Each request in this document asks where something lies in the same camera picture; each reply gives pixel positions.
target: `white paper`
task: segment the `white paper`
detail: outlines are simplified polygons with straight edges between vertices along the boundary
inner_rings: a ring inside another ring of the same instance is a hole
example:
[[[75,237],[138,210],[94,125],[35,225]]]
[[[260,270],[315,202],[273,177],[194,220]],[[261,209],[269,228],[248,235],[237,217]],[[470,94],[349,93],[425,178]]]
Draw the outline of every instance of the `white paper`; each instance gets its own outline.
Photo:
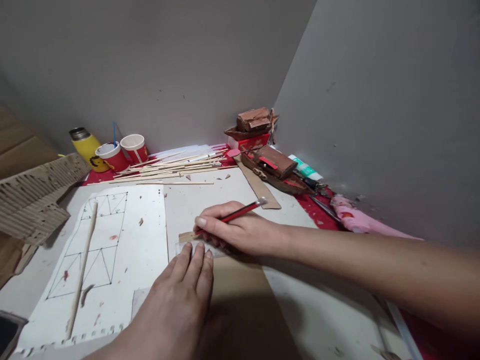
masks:
[[[98,201],[72,337],[63,343],[84,256],[93,202]],[[114,187],[92,194],[78,214],[53,274],[23,329],[17,350],[69,346],[117,333],[131,321],[135,290],[150,287],[168,264],[163,186]]]

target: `gray wall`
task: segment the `gray wall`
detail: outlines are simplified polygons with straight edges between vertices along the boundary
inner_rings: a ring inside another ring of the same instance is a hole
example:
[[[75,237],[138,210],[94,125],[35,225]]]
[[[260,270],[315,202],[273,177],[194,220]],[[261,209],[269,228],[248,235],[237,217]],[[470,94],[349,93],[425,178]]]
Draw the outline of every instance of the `gray wall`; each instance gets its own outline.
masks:
[[[216,144],[240,111],[273,105],[314,5],[0,0],[0,80],[62,152],[76,126],[112,141],[114,120],[152,152]]]
[[[409,234],[480,249],[480,2],[318,0],[278,142]]]

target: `white table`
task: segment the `white table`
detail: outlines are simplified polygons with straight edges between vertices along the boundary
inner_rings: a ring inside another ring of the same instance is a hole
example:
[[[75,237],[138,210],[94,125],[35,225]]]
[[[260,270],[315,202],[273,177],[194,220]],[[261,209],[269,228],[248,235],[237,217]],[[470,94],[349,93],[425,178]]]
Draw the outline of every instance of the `white table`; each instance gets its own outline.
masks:
[[[186,181],[187,179],[165,181]],[[244,204],[256,199],[238,168],[191,174],[192,181],[214,181],[214,185],[165,185],[168,253],[175,256],[178,235],[191,231],[195,216],[205,207],[237,200]],[[130,186],[134,182],[115,184]],[[73,216],[37,253],[23,273],[12,278],[0,291],[0,309],[28,318],[37,304],[75,225],[76,214],[91,193],[113,184],[74,188],[61,205]],[[315,228],[313,220],[294,197],[269,186],[282,209],[259,208],[265,218],[289,225]],[[280,304],[283,316],[304,359],[381,359],[371,345],[386,348],[402,359],[410,355],[390,320],[366,291],[341,279],[278,259],[264,259],[264,272]],[[110,342],[116,335],[55,349],[31,359],[81,359]],[[14,354],[11,359],[21,359]]]

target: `red cup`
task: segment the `red cup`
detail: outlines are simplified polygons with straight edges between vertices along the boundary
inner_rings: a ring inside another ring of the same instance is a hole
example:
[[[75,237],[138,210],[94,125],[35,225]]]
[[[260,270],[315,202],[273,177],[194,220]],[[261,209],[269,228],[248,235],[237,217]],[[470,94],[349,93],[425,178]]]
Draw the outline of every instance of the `red cup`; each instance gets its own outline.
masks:
[[[149,159],[147,148],[145,147],[145,139],[142,135],[133,134],[125,136],[120,141],[120,145],[135,164],[144,163]]]
[[[116,173],[121,173],[130,168],[130,163],[125,157],[119,142],[116,142],[116,146],[113,142],[108,142],[100,146],[95,150],[95,154]]]

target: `wood shaving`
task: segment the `wood shaving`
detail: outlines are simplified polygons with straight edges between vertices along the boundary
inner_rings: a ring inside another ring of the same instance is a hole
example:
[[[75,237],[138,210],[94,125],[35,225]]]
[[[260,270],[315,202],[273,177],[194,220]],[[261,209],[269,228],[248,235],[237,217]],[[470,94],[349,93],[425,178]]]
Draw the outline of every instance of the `wood shaving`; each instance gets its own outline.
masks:
[[[85,306],[85,299],[87,298],[87,294],[89,293],[90,290],[94,288],[94,284],[90,285],[87,287],[85,290],[83,290],[83,294],[81,296],[81,301],[80,301],[80,307],[83,308]]]

